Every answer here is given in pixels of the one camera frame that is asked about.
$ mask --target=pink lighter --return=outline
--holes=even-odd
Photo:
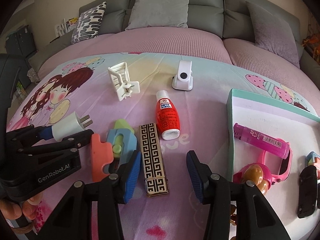
[[[235,123],[233,126],[235,138],[270,152],[280,158],[286,159],[289,154],[289,144],[279,141],[271,136],[252,130]]]

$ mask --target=mint green box edge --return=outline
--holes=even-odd
[[[256,94],[253,92],[240,90],[240,89],[231,89],[228,96],[228,100],[227,100],[229,151],[228,151],[228,170],[227,170],[226,179],[229,181],[232,181],[233,179],[233,165],[234,165],[234,157],[235,157],[235,138],[233,136],[233,116],[232,116],[232,98],[234,97],[244,98],[244,99],[252,100],[255,102],[263,103],[266,105],[278,107],[284,110],[288,110],[292,113],[299,114],[313,121],[320,122],[320,117],[306,110],[303,110],[299,107],[296,107],[294,105],[285,103],[283,101],[280,101],[271,97]]]

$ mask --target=black and white pillow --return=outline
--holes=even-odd
[[[102,4],[85,11],[80,15],[77,27],[73,30],[71,44],[98,36],[102,17],[106,7],[107,2],[103,2]]]

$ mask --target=orange plastic toy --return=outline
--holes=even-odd
[[[102,143],[100,135],[94,133],[91,136],[91,167],[92,181],[99,182],[109,174],[103,172],[103,167],[113,162],[112,144],[109,142]]]

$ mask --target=bottle bottom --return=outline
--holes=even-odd
[[[180,130],[179,129],[169,129],[167,131],[164,131],[162,133],[162,139],[163,140],[173,140],[180,136]]]

